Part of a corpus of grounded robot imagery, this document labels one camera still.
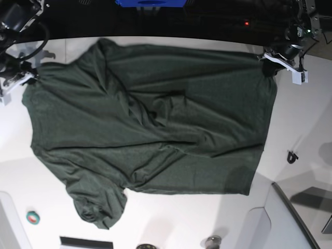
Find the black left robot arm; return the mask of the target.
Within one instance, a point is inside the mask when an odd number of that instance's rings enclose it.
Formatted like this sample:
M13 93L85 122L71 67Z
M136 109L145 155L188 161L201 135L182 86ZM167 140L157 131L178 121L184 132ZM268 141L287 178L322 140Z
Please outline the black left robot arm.
M288 27L281 41L264 48L261 60L268 60L274 71L286 69L297 85L309 82L304 68L305 55L331 32L331 1L286 1L290 9Z

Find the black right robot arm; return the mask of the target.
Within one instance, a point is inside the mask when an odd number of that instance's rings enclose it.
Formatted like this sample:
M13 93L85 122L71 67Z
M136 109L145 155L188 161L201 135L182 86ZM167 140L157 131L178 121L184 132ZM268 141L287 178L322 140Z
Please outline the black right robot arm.
M4 106L11 101L10 94L17 86L38 78L29 59L41 52L50 38L49 29L37 21L44 12L44 6L43 1L1 1L1 104ZM7 49L35 26L44 31L43 43L22 57L8 54Z

